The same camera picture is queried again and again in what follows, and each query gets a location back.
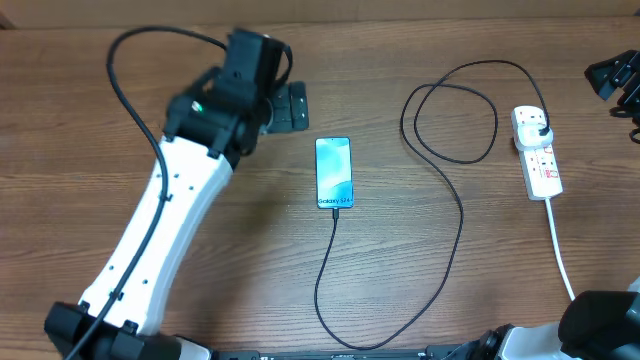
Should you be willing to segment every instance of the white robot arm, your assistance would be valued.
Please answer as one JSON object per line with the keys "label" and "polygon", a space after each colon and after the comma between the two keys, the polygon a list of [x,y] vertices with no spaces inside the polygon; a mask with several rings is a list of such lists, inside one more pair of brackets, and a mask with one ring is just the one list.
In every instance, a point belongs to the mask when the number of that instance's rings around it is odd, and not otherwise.
{"label": "white robot arm", "polygon": [[[207,155],[205,146],[180,137],[171,142],[162,139],[160,148],[169,171],[168,199],[144,254],[104,319],[118,328],[126,321],[136,324],[139,335],[158,333],[182,258],[202,218],[233,172],[224,156],[213,159]],[[80,299],[80,304],[90,304],[89,315],[98,316],[140,246],[161,186],[156,161],[147,189],[118,247]]]}

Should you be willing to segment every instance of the black charging cable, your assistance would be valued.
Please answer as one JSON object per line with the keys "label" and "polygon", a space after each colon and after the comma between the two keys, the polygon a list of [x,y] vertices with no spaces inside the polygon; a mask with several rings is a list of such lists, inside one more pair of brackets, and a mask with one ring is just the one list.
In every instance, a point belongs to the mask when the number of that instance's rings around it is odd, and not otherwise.
{"label": "black charging cable", "polygon": [[[349,344],[346,341],[340,339],[336,334],[334,334],[329,329],[327,324],[324,322],[324,319],[322,318],[322,315],[320,313],[320,308],[318,306],[318,288],[320,286],[320,280],[322,279],[322,274],[323,274],[324,269],[326,267],[327,260],[329,259],[329,253],[331,252],[331,247],[333,245],[333,240],[334,240],[335,235],[336,235],[336,229],[338,227],[338,219],[340,217],[339,210],[338,209],[333,209],[333,231],[331,232],[331,239],[329,240],[329,246],[327,247],[327,252],[325,253],[324,260],[322,261],[322,266],[320,267],[320,272],[318,273],[318,278],[316,279],[316,286],[315,286],[315,290],[314,290],[314,293],[313,293],[313,302],[314,302],[315,309],[316,309],[316,315],[318,316],[318,320],[320,321],[320,324],[322,324],[322,327],[327,331],[327,333],[334,340],[336,340],[338,343],[342,344],[343,346],[346,346],[346,347],[348,347],[350,349],[354,349],[354,350],[374,350],[374,349],[377,349],[377,348],[379,348],[381,346],[386,345],[391,340],[395,339],[398,335],[400,335],[403,331],[405,331],[416,320],[418,320],[418,318],[420,318],[420,316],[422,316],[422,314],[424,314],[429,309],[429,307],[431,307],[431,304],[433,304],[433,302],[438,298],[438,295],[440,295],[440,292],[444,288],[444,285],[447,282],[447,279],[449,278],[449,273],[451,272],[451,266],[453,265],[453,259],[455,257],[456,250],[458,248],[458,243],[460,242],[460,235],[462,234],[462,226],[464,224],[464,209],[462,207],[462,200],[460,199],[460,196],[458,195],[458,192],[456,191],[455,187],[453,186],[453,184],[451,183],[451,180],[449,180],[447,175],[445,175],[445,173],[442,172],[442,170],[440,170],[440,168],[433,161],[429,160],[429,158],[427,158],[413,144],[411,144],[411,142],[407,138],[407,135],[406,135],[405,130],[404,130],[404,116],[405,116],[405,113],[407,111],[407,107],[409,106],[409,103],[411,102],[411,99],[416,94],[416,92],[418,92],[420,89],[423,89],[423,88],[426,88],[426,87],[431,87],[431,89],[427,92],[427,94],[422,99],[422,102],[420,103],[420,106],[418,107],[418,110],[416,111],[416,115],[413,118],[413,130],[415,132],[416,138],[418,139],[418,142],[420,142],[422,147],[424,147],[431,154],[433,154],[433,155],[435,155],[435,156],[437,156],[437,157],[439,157],[439,158],[441,158],[443,160],[452,162],[452,163],[456,163],[456,164],[474,164],[474,163],[482,161],[482,159],[484,159],[489,154],[491,149],[493,148],[493,144],[495,143],[496,136],[498,134],[498,111],[496,110],[496,106],[486,95],[484,95],[483,93],[481,93],[481,92],[479,92],[479,91],[477,91],[475,89],[472,89],[472,88],[469,88],[469,87],[466,87],[466,86],[461,86],[461,85],[445,84],[444,82],[446,80],[448,80],[449,76],[451,76],[454,72],[456,72],[456,71],[458,71],[458,70],[460,70],[462,68],[465,68],[465,67],[468,67],[468,66],[471,66],[471,65],[490,64],[490,63],[499,63],[499,64],[506,64],[506,65],[514,66],[514,67],[520,69],[527,76],[527,78],[529,78],[529,81],[531,81],[531,84],[533,85],[533,88],[535,89],[536,93],[538,94],[538,97],[540,98],[540,102],[542,103],[542,108],[543,108],[545,117],[547,118],[547,124],[546,124],[545,128],[540,130],[540,134],[541,135],[546,135],[549,132],[549,129],[550,129],[549,113],[547,111],[547,107],[546,107],[546,105],[544,103],[544,99],[542,97],[542,93],[540,92],[540,89],[538,88],[538,85],[536,84],[535,80],[533,79],[531,74],[529,74],[529,72],[527,70],[525,70],[522,66],[520,66],[520,65],[518,65],[518,64],[516,64],[514,62],[511,62],[511,61],[506,61],[506,60],[483,60],[483,61],[475,61],[475,62],[472,62],[472,63],[464,64],[464,65],[458,66],[457,68],[455,68],[455,69],[451,70],[450,72],[448,72],[445,76],[440,78],[440,80],[438,80],[435,84],[423,84],[423,85],[418,86],[415,90],[413,90],[413,92],[411,92],[411,95],[409,95],[409,98],[407,99],[406,103],[404,104],[404,107],[402,108],[402,114],[400,115],[400,134],[402,135],[402,139],[407,144],[407,146],[414,153],[416,153],[420,158],[422,158],[424,161],[426,161],[434,170],[436,170],[436,172],[438,174],[440,174],[440,176],[444,179],[445,183],[449,187],[449,190],[451,190],[451,194],[453,195],[453,198],[454,198],[456,204],[458,205],[458,209],[460,211],[460,223],[458,225],[458,231],[457,231],[457,234],[456,234],[455,241],[453,243],[453,249],[451,251],[451,256],[449,257],[449,262],[447,264],[447,268],[446,268],[444,276],[442,278],[442,282],[440,283],[440,286],[438,286],[438,289],[436,290],[436,292],[431,296],[429,301],[426,303],[426,305],[424,307],[422,307],[422,309],[420,309],[420,311],[418,311],[418,313],[415,316],[413,316],[406,324],[404,324],[400,329],[398,329],[396,332],[394,332],[386,340],[383,340],[383,341],[381,341],[381,342],[379,342],[379,343],[377,343],[375,345],[356,346],[356,345]],[[489,106],[491,106],[491,109],[493,110],[494,119],[495,119],[494,120],[493,135],[491,137],[491,142],[489,143],[489,146],[487,147],[487,150],[482,155],[480,155],[480,157],[478,157],[477,159],[474,159],[474,160],[458,160],[458,159],[453,159],[453,158],[444,156],[444,155],[436,152],[432,148],[430,148],[426,144],[426,142],[422,139],[422,137],[420,136],[420,132],[418,131],[418,117],[420,115],[420,111],[422,110],[422,106],[427,101],[427,99],[429,98],[431,93],[437,87],[448,87],[448,88],[453,88],[453,89],[464,90],[464,91],[470,92],[470,93],[472,93],[474,95],[477,95],[477,96],[483,98],[489,104]]]}

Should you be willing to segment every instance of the black mount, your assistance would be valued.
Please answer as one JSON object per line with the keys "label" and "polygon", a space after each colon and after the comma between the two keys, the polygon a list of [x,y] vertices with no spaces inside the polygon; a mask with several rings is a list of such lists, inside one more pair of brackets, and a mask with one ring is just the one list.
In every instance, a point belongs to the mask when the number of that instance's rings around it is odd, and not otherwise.
{"label": "black mount", "polygon": [[640,293],[583,292],[565,311],[558,337],[571,357],[640,359]]}
{"label": "black mount", "polygon": [[[289,66],[276,78],[282,54]],[[236,29],[229,36],[222,68],[213,67],[171,100],[166,138],[205,145],[209,156],[224,155],[232,167],[256,147],[262,133],[309,127],[303,82],[286,84],[293,66],[289,46],[271,37]]]}
{"label": "black mount", "polygon": [[[93,324],[95,318],[87,314],[88,307],[53,304],[44,323],[44,331],[58,352],[68,354],[71,348]],[[177,360],[181,345],[175,337],[156,335],[136,336],[135,324],[122,328],[103,322],[87,346],[80,350],[78,359],[93,360]]]}
{"label": "black mount", "polygon": [[612,59],[593,64],[584,72],[593,90],[607,100],[618,88],[624,94],[618,106],[609,110],[613,117],[631,118],[638,126],[629,133],[631,141],[640,144],[640,52],[628,50]]}

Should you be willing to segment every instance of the white robot part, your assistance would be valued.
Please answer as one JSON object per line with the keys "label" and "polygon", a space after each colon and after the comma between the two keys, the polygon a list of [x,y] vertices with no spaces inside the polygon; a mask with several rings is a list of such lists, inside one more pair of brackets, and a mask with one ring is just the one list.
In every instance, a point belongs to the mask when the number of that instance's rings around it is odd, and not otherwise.
{"label": "white robot part", "polygon": [[562,351],[558,324],[535,328],[515,327],[505,336],[496,359],[502,360],[571,360]]}
{"label": "white robot part", "polygon": [[[180,137],[171,142],[163,138],[160,148],[169,172],[168,201],[122,296],[105,318],[118,328],[127,320],[133,322],[139,335],[155,335],[159,331],[182,258],[203,216],[233,172],[224,156],[213,159],[207,155],[205,146]],[[155,213],[161,187],[160,166],[156,161],[147,189],[120,243],[80,299],[79,303],[89,305],[90,315],[98,315],[140,246]]]}

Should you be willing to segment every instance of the wall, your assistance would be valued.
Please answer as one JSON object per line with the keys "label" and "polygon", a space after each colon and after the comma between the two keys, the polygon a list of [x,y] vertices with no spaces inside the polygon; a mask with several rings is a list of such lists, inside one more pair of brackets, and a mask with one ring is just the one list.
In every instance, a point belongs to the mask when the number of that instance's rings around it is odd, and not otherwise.
{"label": "wall", "polygon": [[16,28],[630,16],[638,0],[0,0]]}

